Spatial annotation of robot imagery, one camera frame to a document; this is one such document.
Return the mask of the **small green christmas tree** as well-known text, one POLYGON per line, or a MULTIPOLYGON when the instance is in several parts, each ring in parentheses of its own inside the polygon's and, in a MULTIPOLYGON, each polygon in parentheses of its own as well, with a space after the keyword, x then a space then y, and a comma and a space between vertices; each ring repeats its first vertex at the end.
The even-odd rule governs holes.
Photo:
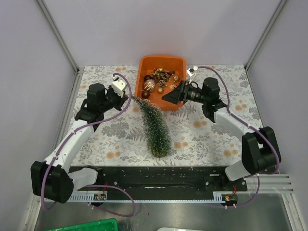
POLYGON ((166 157, 171 152, 172 142, 163 112, 148 99, 136 96, 132 99, 141 112, 148 151, 155 158, 166 157))

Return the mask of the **orange plastic tub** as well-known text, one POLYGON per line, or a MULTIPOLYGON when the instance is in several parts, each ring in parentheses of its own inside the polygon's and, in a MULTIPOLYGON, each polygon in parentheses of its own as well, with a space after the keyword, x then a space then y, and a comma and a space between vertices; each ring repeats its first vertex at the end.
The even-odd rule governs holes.
POLYGON ((182 103, 173 104, 163 96, 186 79, 186 61, 172 55, 148 55, 140 60, 135 96, 148 99, 163 111, 177 111, 182 103))

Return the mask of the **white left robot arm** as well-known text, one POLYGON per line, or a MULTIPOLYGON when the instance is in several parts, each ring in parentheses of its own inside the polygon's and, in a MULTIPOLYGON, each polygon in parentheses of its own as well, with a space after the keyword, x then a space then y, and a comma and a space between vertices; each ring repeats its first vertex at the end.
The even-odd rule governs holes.
POLYGON ((96 83, 89 86, 87 97, 65 138, 44 161, 36 161, 30 168, 32 191, 41 199, 65 203, 72 193, 89 185, 99 190, 104 185, 104 178, 92 167, 84 167, 70 172, 71 164, 85 141, 106 122, 104 114, 116 109, 121 111, 129 97, 125 93, 127 83, 115 80, 109 87, 96 83))

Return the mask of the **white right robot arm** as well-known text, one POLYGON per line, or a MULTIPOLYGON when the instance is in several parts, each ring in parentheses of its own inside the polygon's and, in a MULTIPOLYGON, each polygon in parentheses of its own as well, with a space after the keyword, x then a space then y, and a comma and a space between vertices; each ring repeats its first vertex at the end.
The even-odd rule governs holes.
POLYGON ((201 88, 188 81, 181 81, 162 100, 178 104, 193 101, 202 104, 206 118, 224 127, 242 143, 241 160, 226 167, 225 175, 219 178, 219 185, 228 191, 236 185, 236 180, 257 174, 271 167, 279 167, 281 155, 272 128, 256 129, 231 113, 227 104, 219 96, 218 80, 208 77, 201 88))

